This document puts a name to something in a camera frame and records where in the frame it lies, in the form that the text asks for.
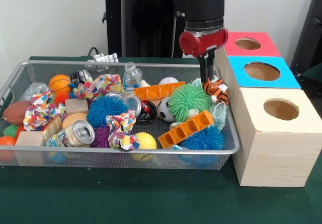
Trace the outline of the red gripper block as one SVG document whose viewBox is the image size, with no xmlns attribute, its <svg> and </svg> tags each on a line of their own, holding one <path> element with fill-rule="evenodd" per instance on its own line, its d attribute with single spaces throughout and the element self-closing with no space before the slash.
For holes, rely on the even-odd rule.
<svg viewBox="0 0 322 224">
<path fill-rule="evenodd" d="M 185 55 L 197 57 L 200 65 L 201 82 L 214 77 L 215 50 L 223 47 L 228 40 L 228 30 L 224 27 L 214 31 L 184 31 L 179 36 L 179 46 Z"/>
</svg>

